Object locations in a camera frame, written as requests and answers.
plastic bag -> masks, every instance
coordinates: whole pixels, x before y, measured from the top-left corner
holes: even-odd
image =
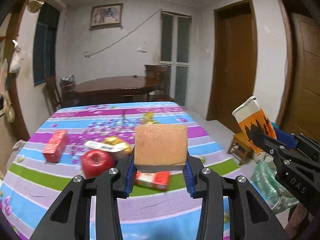
[[[276,181],[275,175],[276,166],[273,162],[260,161],[256,165],[251,180],[271,210],[278,214],[297,205],[298,200]]]
[[[9,160],[7,162],[7,165],[6,165],[7,171],[10,169],[13,161],[17,157],[17,155],[20,152],[20,150],[26,145],[26,143],[27,143],[26,141],[20,140],[12,147],[12,154],[10,155]],[[22,161],[24,161],[24,156],[23,155],[21,157],[19,157],[19,159],[18,159],[19,163],[22,162]]]
[[[9,68],[10,73],[16,73],[17,71],[20,70],[21,68],[20,61],[21,61],[20,52],[15,50],[10,63],[10,68]]]

window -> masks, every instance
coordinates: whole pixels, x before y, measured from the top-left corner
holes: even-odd
[[[55,74],[56,35],[60,12],[50,4],[42,6],[33,45],[34,85]]]
[[[171,66],[170,96],[180,106],[185,105],[189,67],[191,17],[162,12],[161,64]]]

white wall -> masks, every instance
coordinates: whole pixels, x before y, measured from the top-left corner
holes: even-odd
[[[66,6],[58,0],[55,4],[50,4],[57,9],[62,10]],[[65,12],[60,16],[63,22]],[[34,86],[33,80],[33,43],[36,32],[36,24],[39,12],[30,13],[28,8],[25,9],[20,29],[18,43],[21,48],[21,69],[17,76],[17,91],[22,111],[29,135],[32,136],[36,130],[52,115],[54,112],[49,102],[45,84]]]
[[[92,7],[101,4],[123,3],[122,25],[89,31]],[[186,105],[193,108],[198,70],[198,15],[197,3],[192,0],[75,0],[68,8],[66,29],[58,34],[57,78],[74,74],[76,82],[101,77],[142,75],[145,64],[158,64],[160,60],[161,24],[160,12],[142,27],[113,47],[84,57],[84,52],[96,52],[132,31],[158,9],[190,15],[191,29],[190,67]],[[148,52],[137,52],[137,47],[147,44]]]
[[[195,111],[206,117],[214,59],[214,9],[241,0],[201,0],[200,60]],[[278,0],[252,0],[257,22],[258,60],[253,95],[271,121],[279,112],[286,75],[286,37]]]

gold wrapper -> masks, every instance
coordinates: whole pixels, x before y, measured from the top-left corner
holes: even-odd
[[[126,155],[131,154],[133,149],[133,147],[129,143],[125,142],[124,140],[121,140],[118,136],[107,137],[103,140],[103,143],[109,145],[117,145],[121,143],[123,145],[123,150],[120,153],[124,153]]]
[[[153,112],[147,112],[143,115],[142,124],[159,124],[159,121],[153,120]]]

small wooden stool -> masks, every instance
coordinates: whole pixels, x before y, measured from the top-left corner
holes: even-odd
[[[232,154],[235,153],[240,158],[241,165],[246,157],[251,155],[253,152],[251,145],[249,144],[247,138],[245,137],[244,133],[237,133],[233,136],[233,140],[231,141],[230,147],[228,149],[228,153]]]

